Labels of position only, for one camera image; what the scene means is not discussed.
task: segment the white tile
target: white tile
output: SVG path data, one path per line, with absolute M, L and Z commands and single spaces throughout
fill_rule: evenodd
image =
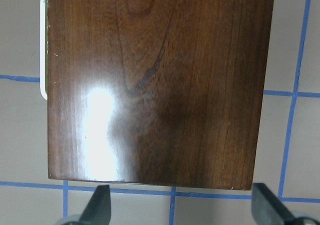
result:
M 109 184 L 111 189 L 132 189 L 132 190 L 154 190 L 154 191 L 171 191 L 170 186 L 155 186 L 133 183 L 103 183 L 103 182 L 88 182 L 88 181 L 69 181 L 69 186 L 78 187 L 93 187 L 98 185 Z
M 253 181 L 278 194 L 291 97 L 264 95 Z
M 52 225 L 63 215 L 62 190 L 0 186 L 0 224 Z
M 316 220 L 320 220 L 319 203 L 308 203 L 308 202 L 284 202 L 283 203 L 290 212 L 293 213 L 296 217 L 310 217 Z
M 48 179 L 47 102 L 39 83 L 0 80 L 0 181 L 62 184 Z
M 251 215 L 251 201 L 176 197 L 175 225 L 256 225 Z
M 0 0 L 0 74 L 39 77 L 40 0 Z
M 296 102 L 284 183 L 285 197 L 320 199 L 320 99 Z
M 299 91 L 320 93 L 320 0 L 311 0 Z
M 293 90 L 305 1 L 274 0 L 266 90 Z
M 81 214 L 93 192 L 69 191 L 69 215 Z M 110 225 L 166 225 L 170 196 L 111 193 Z

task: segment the white plastic edge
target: white plastic edge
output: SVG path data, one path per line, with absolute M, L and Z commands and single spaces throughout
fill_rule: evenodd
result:
M 45 100 L 48 100 L 46 93 L 46 3 L 47 0 L 40 0 L 40 92 Z

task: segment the wooden tabletop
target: wooden tabletop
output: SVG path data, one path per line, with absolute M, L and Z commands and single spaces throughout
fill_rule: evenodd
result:
M 52 179 L 249 190 L 274 0 L 48 0 Z

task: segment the wood grain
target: wood grain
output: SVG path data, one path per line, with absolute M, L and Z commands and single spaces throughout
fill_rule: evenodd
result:
M 273 0 L 48 0 L 53 179 L 249 190 Z

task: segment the tiled floor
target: tiled floor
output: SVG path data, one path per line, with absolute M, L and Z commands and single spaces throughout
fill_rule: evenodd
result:
M 39 0 L 0 8 L 0 225 L 54 224 L 80 214 L 97 183 L 47 179 Z M 254 181 L 320 219 L 319 24 L 320 0 L 274 0 Z M 112 225 L 255 224 L 250 191 L 111 188 Z

